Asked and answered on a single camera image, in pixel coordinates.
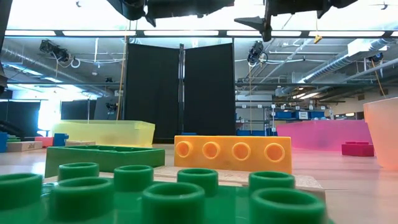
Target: fluorescent light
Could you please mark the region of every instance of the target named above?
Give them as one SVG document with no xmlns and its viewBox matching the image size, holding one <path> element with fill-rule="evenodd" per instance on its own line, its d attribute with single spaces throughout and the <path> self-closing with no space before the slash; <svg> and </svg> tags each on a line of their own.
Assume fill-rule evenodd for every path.
<svg viewBox="0 0 398 224">
<path fill-rule="evenodd" d="M 296 98 L 300 98 L 300 97 L 302 97 L 303 95 L 305 95 L 305 93 L 302 93 L 302 94 L 299 94 L 299 95 L 297 95 L 297 96 L 295 96 Z"/>
<path fill-rule="evenodd" d="M 218 35 L 217 30 L 147 30 L 148 36 L 211 36 Z"/>
<path fill-rule="evenodd" d="M 315 37 L 380 37 L 384 31 L 311 31 L 309 36 Z"/>
<path fill-rule="evenodd" d="M 318 94 L 319 94 L 319 93 L 310 93 L 310 94 L 308 94 L 308 95 L 306 95 L 306 96 L 301 97 L 300 99 L 304 100 L 304 99 L 313 97 L 313 96 L 318 95 Z"/>
<path fill-rule="evenodd" d="M 62 31 L 64 35 L 67 36 L 125 36 L 125 35 L 135 35 L 136 31 L 131 30 L 97 30 L 97 31 L 84 31 L 84 30 L 70 30 L 70 31 Z"/>
<path fill-rule="evenodd" d="M 7 35 L 55 36 L 52 30 L 6 30 Z"/>
<path fill-rule="evenodd" d="M 229 36 L 251 36 L 251 37 L 260 37 L 261 34 L 258 31 L 248 31 L 248 30 L 230 30 L 226 32 L 226 35 Z"/>
<path fill-rule="evenodd" d="M 271 31 L 271 36 L 298 37 L 301 31 Z"/>
<path fill-rule="evenodd" d="M 51 81 L 51 82 L 56 82 L 56 83 L 62 82 L 61 80 L 57 80 L 57 79 L 52 78 L 52 77 L 45 77 L 44 79 L 49 80 L 49 81 Z"/>
</svg>

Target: lego stud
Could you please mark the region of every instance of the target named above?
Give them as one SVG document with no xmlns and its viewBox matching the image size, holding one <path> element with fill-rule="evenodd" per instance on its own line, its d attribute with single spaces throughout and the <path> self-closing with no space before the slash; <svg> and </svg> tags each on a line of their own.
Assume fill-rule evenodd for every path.
<svg viewBox="0 0 398 224">
<path fill-rule="evenodd" d="M 99 177 L 63 180 L 50 193 L 52 220 L 77 222 L 107 214 L 114 208 L 113 183 Z"/>
<path fill-rule="evenodd" d="M 280 144 L 272 143 L 265 148 L 264 155 L 271 162 L 280 162 L 285 158 L 285 149 Z"/>
<path fill-rule="evenodd" d="M 100 167 L 94 162 L 76 162 L 58 167 L 58 181 L 77 177 L 97 177 Z"/>
<path fill-rule="evenodd" d="M 215 142 L 208 142 L 202 148 L 202 153 L 207 159 L 215 159 L 220 151 L 220 145 Z"/>
<path fill-rule="evenodd" d="M 273 187 L 283 187 L 293 189 L 295 185 L 294 176 L 284 172 L 259 171 L 249 175 L 249 191 L 254 192 L 258 189 Z"/>
<path fill-rule="evenodd" d="M 122 166 L 114 170 L 114 188 L 118 192 L 141 192 L 154 181 L 150 166 Z"/>
<path fill-rule="evenodd" d="M 232 156 L 239 161 L 245 161 L 250 157 L 250 154 L 250 146 L 246 143 L 239 142 L 232 147 Z"/>
<path fill-rule="evenodd" d="M 250 197 L 250 224 L 328 223 L 319 198 L 294 189 L 261 189 Z"/>
<path fill-rule="evenodd" d="M 212 197 L 217 194 L 218 173 L 212 169 L 184 169 L 177 173 L 177 182 L 199 185 L 205 190 L 205 195 L 207 197 Z"/>
<path fill-rule="evenodd" d="M 175 152 L 181 158 L 186 158 L 192 152 L 192 144 L 188 141 L 181 141 L 175 146 Z"/>
<path fill-rule="evenodd" d="M 163 183 L 142 193 L 142 223 L 204 224 L 205 191 L 189 183 Z"/>
<path fill-rule="evenodd" d="M 32 203 L 38 202 L 40 200 L 41 193 L 41 175 L 0 175 L 0 210 L 25 207 Z"/>
</svg>

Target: yellow lego brick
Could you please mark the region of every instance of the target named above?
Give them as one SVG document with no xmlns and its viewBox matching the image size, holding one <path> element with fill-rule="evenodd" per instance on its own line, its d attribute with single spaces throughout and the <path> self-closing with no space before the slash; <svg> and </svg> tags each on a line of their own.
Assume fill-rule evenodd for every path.
<svg viewBox="0 0 398 224">
<path fill-rule="evenodd" d="M 175 136 L 174 166 L 292 173 L 290 137 Z"/>
</svg>

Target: black backdrop panel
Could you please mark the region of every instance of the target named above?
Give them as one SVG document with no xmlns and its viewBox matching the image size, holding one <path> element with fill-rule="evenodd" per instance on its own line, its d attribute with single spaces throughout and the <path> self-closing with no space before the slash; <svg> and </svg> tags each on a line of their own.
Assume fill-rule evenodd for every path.
<svg viewBox="0 0 398 224">
<path fill-rule="evenodd" d="M 235 135 L 232 44 L 185 51 L 184 131 Z"/>
<path fill-rule="evenodd" d="M 179 49 L 129 44 L 124 119 L 156 125 L 154 142 L 178 128 Z"/>
<path fill-rule="evenodd" d="M 25 136 L 37 136 L 39 102 L 12 102 L 8 104 L 7 122 L 23 130 Z"/>
<path fill-rule="evenodd" d="M 94 119 L 95 100 L 90 100 L 90 119 Z M 88 100 L 62 102 L 61 119 L 87 119 Z"/>
</svg>

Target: red block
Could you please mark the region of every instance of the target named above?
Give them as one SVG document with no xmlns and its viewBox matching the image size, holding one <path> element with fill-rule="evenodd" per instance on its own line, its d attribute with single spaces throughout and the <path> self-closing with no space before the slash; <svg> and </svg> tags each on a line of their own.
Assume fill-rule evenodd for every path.
<svg viewBox="0 0 398 224">
<path fill-rule="evenodd" d="M 346 142 L 341 145 L 341 153 L 345 156 L 373 157 L 374 148 L 368 142 Z"/>
<path fill-rule="evenodd" d="M 43 142 L 43 147 L 53 146 L 54 137 L 35 137 L 35 141 Z"/>
</svg>

